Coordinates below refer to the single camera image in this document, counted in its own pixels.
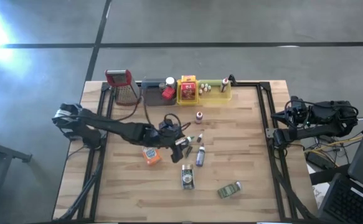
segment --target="yellow box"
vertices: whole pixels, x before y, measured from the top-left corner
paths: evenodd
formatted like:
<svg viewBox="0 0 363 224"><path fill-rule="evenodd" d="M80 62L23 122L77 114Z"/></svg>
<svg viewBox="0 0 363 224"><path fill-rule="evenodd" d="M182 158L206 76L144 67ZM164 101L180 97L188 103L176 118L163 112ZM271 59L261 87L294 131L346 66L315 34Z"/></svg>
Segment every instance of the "yellow box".
<svg viewBox="0 0 363 224"><path fill-rule="evenodd" d="M182 75L181 82L196 82L195 75Z"/></svg>
<svg viewBox="0 0 363 224"><path fill-rule="evenodd" d="M204 105L209 103L227 103L232 98L231 92L231 82L227 84L225 92L220 92L220 86L222 80L199 80L198 81L198 91L201 84L208 84L212 87L210 92L203 92L203 94L198 95L198 104Z"/></svg>

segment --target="laptop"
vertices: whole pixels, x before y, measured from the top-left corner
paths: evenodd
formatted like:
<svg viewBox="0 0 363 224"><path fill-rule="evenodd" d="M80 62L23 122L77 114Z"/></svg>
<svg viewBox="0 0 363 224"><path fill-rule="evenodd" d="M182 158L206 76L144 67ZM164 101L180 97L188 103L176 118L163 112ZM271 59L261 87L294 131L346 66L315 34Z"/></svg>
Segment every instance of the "laptop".
<svg viewBox="0 0 363 224"><path fill-rule="evenodd" d="M363 138L347 173L348 177L334 176L318 215L328 221L363 223Z"/></svg>

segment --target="laptop keyboard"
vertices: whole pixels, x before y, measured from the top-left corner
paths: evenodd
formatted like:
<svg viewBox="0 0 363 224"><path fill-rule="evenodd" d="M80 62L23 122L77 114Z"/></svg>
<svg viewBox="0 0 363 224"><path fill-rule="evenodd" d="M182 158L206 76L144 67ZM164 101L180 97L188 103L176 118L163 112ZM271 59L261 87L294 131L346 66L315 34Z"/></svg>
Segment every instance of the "laptop keyboard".
<svg viewBox="0 0 363 224"><path fill-rule="evenodd" d="M352 186L338 181L333 188L325 211L347 223L363 223L363 196L352 190Z"/></svg>

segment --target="concrete floor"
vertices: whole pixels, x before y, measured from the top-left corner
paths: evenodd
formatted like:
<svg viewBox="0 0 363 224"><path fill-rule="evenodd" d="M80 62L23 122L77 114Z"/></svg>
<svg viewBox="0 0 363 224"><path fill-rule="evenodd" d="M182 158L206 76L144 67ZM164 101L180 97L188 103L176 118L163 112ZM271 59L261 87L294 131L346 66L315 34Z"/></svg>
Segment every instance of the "concrete floor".
<svg viewBox="0 0 363 224"><path fill-rule="evenodd" d="M105 2L0 1L0 44L92 44ZM363 42L363 0L113 0L102 42ZM24 47L0 49L0 144L33 161L11 164L0 223L50 220L69 144L50 119L80 100L93 52ZM285 79L291 95L349 100L363 116L363 47L100 49L92 80L124 68L136 80Z"/></svg>

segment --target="white cap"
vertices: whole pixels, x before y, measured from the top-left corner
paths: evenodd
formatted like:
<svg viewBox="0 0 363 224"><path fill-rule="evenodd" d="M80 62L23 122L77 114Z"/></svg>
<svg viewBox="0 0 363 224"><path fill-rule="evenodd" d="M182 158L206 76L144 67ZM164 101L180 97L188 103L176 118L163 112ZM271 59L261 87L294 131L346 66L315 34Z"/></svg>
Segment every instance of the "white cap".
<svg viewBox="0 0 363 224"><path fill-rule="evenodd" d="M236 184L236 185L238 185L239 189L241 189L241 190L242 190L242 184L241 184L241 182L236 181L236 183L235 183L235 184Z"/></svg>
<svg viewBox="0 0 363 224"><path fill-rule="evenodd" d="M173 77L167 77L166 78L166 85L174 85L174 78Z"/></svg>

